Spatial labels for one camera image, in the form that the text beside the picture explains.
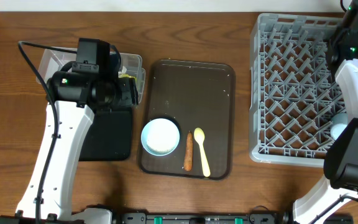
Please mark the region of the light blue cup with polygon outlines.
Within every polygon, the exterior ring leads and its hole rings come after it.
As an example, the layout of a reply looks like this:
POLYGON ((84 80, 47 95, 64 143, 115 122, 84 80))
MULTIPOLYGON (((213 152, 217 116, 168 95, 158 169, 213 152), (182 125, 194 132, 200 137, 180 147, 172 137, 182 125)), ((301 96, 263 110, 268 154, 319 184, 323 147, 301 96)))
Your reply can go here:
POLYGON ((331 119, 332 126, 330 129, 331 137, 336 140, 346 129, 349 120, 347 113, 338 113, 331 119))

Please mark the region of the dark blue plate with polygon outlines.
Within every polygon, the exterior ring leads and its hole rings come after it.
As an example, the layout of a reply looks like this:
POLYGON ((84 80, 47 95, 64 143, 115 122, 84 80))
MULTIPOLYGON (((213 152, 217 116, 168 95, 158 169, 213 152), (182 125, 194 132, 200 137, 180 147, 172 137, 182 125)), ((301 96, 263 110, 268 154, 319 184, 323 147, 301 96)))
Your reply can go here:
POLYGON ((109 71, 111 73, 118 73, 121 68, 121 55, 119 52, 113 51, 109 55, 109 71))

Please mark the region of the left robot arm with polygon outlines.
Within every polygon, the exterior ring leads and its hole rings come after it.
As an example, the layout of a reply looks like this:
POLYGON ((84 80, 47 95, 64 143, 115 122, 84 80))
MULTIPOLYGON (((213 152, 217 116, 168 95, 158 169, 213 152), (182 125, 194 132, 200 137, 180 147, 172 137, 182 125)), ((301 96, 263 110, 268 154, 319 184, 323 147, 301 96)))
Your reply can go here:
POLYGON ((122 57, 115 45, 80 38, 76 59, 45 79, 18 48, 46 93, 45 131, 32 177, 13 216, 0 223, 112 223, 111 209, 90 207, 72 212, 72 190, 86 135, 97 112, 139 103, 136 79, 120 77, 122 57))

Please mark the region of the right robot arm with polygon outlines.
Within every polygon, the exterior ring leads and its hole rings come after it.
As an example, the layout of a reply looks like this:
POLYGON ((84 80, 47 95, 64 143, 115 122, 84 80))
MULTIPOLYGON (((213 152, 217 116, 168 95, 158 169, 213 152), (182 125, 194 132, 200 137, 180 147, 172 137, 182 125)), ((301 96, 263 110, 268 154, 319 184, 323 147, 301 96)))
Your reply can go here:
POLYGON ((324 223, 347 202, 358 202, 358 0, 330 38, 326 61, 342 91, 347 123, 326 153, 324 175, 294 201, 283 223, 324 223))

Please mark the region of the green yellow snack wrapper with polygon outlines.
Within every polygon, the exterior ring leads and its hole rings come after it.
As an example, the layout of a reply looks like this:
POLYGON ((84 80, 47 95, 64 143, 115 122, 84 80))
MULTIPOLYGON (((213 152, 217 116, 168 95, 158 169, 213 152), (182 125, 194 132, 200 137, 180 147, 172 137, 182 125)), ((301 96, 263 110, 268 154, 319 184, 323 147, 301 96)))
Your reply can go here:
POLYGON ((126 73, 119 73, 118 78, 133 78, 135 80, 135 82, 136 82, 136 79, 137 79, 136 76, 128 75, 126 73))

